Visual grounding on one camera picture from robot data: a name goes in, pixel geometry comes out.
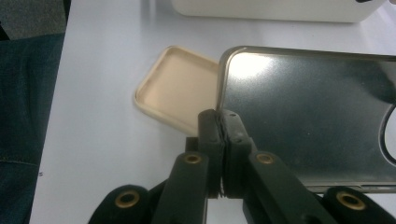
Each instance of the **white table surface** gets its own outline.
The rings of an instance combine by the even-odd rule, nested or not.
[[[185,137],[141,113],[134,91],[160,53],[180,45],[214,60],[231,47],[396,55],[396,7],[360,23],[189,18],[169,0],[73,0],[31,223],[87,223],[113,189],[153,188]],[[396,216],[396,195],[372,195]],[[207,223],[246,223],[240,200],[209,200]]]

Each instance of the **beige plastic lid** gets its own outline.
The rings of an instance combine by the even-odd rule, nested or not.
[[[196,136],[198,114],[216,107],[219,64],[181,47],[167,48],[136,90],[147,115]]]

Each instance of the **denim jeans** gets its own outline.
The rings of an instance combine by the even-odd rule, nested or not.
[[[64,34],[0,41],[0,223],[28,223]]]

